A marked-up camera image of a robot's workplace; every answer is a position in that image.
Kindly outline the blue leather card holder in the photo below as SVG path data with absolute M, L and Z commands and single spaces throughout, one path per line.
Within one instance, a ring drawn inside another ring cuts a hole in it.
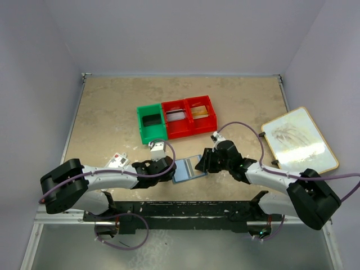
M 195 169 L 195 166 L 199 163 L 201 158 L 201 155 L 195 155 L 176 160 L 175 165 L 177 168 L 172 179 L 173 184 L 176 185 L 206 176 L 207 173 Z

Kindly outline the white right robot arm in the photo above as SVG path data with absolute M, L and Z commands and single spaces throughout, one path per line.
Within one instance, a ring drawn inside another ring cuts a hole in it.
M 270 173 L 269 167 L 242 157 L 229 140 L 205 148 L 195 169 L 204 173 L 226 170 L 239 182 L 275 190 L 275 193 L 266 192 L 250 206 L 250 214 L 256 220 L 263 220 L 269 214 L 290 215 L 320 230 L 341 206 L 338 195 L 316 171 L 306 169 L 295 178 L 279 169 Z

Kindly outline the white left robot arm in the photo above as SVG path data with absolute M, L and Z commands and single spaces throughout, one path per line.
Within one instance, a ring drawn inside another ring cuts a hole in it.
M 116 207 L 106 189 L 154 187 L 170 181 L 176 168 L 175 161 L 169 156 L 133 163 L 125 168 L 96 168 L 81 164 L 79 159 L 70 159 L 40 179 L 43 195 L 39 203 L 45 205 L 48 214 L 73 208 L 109 221 L 115 216 Z

